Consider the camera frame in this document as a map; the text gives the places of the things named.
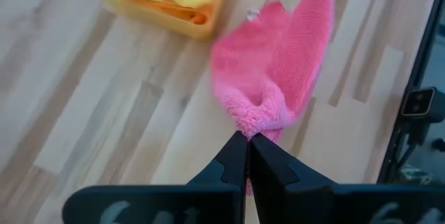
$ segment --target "wooden table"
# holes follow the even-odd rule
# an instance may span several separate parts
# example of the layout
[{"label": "wooden table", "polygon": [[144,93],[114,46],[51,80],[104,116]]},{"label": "wooden table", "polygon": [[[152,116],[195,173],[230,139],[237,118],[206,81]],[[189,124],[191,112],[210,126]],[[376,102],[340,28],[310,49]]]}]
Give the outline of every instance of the wooden table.
[{"label": "wooden table", "polygon": [[[227,0],[218,33],[269,1]],[[337,0],[316,91],[282,147],[337,182],[375,182],[432,1]],[[211,41],[100,0],[0,0],[0,39],[0,223],[61,223],[88,185],[187,182],[236,130],[211,92]],[[252,198],[246,211],[256,223]]]}]

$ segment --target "wood grain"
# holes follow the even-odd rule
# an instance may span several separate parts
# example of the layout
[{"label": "wood grain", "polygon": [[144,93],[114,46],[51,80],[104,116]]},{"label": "wood grain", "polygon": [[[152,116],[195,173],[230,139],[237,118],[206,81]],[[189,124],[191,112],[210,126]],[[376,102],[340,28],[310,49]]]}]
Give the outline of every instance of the wood grain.
[{"label": "wood grain", "polygon": [[[218,35],[269,1],[227,0]],[[432,1],[336,0],[313,98],[280,145],[337,182],[375,182]],[[212,41],[100,0],[0,0],[0,11],[0,223],[62,223],[64,201],[94,184],[185,183],[236,130],[213,97]]]}]

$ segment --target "pink microfiber cloth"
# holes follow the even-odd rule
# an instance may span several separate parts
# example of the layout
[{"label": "pink microfiber cloth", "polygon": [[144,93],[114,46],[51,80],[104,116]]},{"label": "pink microfiber cloth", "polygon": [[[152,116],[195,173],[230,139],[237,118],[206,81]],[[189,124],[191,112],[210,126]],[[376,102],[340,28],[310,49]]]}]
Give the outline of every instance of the pink microfiber cloth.
[{"label": "pink microfiber cloth", "polygon": [[213,87],[238,128],[277,142],[311,98],[334,27],[334,0],[276,1],[213,46]]}]

